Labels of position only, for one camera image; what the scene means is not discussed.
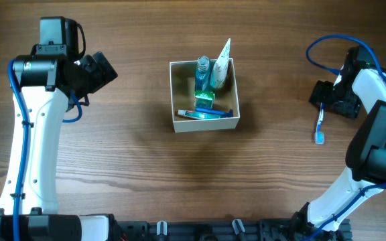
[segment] bottle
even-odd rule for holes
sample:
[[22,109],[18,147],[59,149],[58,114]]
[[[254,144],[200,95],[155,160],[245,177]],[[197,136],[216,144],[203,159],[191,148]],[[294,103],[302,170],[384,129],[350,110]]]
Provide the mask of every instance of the bottle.
[[210,73],[211,68],[208,57],[202,56],[198,58],[198,65],[194,76],[196,81],[194,90],[208,90]]

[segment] black metal base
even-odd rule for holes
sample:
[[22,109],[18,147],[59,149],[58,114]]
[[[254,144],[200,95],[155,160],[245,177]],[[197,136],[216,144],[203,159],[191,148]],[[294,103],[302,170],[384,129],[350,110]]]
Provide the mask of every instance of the black metal base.
[[[261,220],[259,222],[243,222],[244,239],[235,235],[231,222],[180,222],[168,223],[168,235],[165,241],[292,241],[289,239],[290,219]],[[156,223],[118,222],[124,231],[125,241],[160,241],[157,236]],[[306,238],[307,234],[295,233],[295,241]],[[336,235],[325,241],[352,241],[349,220],[344,220]]]

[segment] wooden surface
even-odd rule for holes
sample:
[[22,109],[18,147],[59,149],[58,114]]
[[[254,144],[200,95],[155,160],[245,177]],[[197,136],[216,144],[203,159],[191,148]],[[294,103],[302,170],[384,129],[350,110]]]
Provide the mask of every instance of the wooden surface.
[[[306,61],[308,44],[330,33],[354,35],[386,67],[386,1],[0,0],[0,193],[14,123],[7,63],[39,42],[40,17],[49,15],[81,23],[86,52],[103,51],[119,73],[90,96],[81,121],[62,125],[61,214],[150,222],[289,218],[340,175],[366,115],[326,114],[326,144],[313,144],[318,112],[308,97],[317,80],[334,76]],[[229,37],[238,127],[173,133],[169,62],[215,58]],[[328,41],[312,55],[340,67],[351,46]],[[355,240],[386,240],[386,192],[350,219]]]

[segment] open box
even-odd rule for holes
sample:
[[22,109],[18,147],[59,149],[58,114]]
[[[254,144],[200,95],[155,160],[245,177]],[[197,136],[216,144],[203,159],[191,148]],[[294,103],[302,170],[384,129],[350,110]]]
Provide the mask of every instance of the open box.
[[[211,69],[216,60],[211,60]],[[178,110],[195,110],[194,107],[194,74],[197,61],[170,62],[172,122],[176,133],[185,131],[209,131],[233,129],[238,124],[239,113],[238,90],[236,87],[233,59],[229,59],[227,79],[224,86],[215,90],[212,106],[215,110],[228,112],[233,109],[233,117],[210,120],[194,120],[178,116]]]

